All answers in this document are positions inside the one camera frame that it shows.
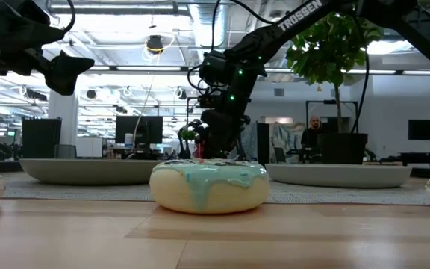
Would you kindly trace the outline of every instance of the office chair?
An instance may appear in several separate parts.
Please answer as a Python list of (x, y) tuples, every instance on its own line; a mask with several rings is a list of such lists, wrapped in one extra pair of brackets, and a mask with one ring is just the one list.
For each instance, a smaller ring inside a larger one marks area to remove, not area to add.
[(284, 156), (284, 150), (281, 147), (274, 147), (273, 149), (275, 150), (276, 163), (277, 164), (286, 163), (287, 159)]

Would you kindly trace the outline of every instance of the tree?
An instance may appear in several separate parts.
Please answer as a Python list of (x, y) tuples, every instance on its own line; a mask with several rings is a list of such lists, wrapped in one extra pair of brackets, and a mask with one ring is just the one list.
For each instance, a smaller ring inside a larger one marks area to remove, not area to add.
[(309, 85), (334, 85), (338, 130), (342, 130), (340, 86), (348, 71), (366, 62), (367, 45), (380, 40), (381, 29), (362, 18), (331, 13), (292, 39), (287, 66)]

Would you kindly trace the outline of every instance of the wooden table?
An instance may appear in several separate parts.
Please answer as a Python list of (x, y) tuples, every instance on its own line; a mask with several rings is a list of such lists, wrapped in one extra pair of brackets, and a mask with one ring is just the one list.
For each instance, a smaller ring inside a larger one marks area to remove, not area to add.
[(429, 268), (430, 206), (0, 200), (0, 269)]

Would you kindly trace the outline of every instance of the gray carpet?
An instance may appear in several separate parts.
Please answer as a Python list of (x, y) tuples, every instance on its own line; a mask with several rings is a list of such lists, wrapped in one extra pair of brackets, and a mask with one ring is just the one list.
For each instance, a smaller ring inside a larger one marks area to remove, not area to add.
[[(56, 200), (130, 200), (153, 201), (148, 185), (134, 186), (64, 186), (49, 185), (25, 173), (3, 174), (7, 187), (3, 198)], [(412, 179), (400, 188), (342, 189), (287, 185), (271, 182), (267, 203), (361, 203), (382, 205), (430, 205), (422, 179)]]

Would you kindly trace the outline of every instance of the pillar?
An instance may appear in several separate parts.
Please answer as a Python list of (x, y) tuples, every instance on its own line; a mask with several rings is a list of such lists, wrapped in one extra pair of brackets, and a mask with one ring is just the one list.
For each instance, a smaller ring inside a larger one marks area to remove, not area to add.
[(48, 118), (59, 117), (62, 119), (59, 144), (75, 145), (75, 138), (78, 134), (78, 109), (79, 94), (77, 90), (71, 96), (61, 96), (51, 90)]

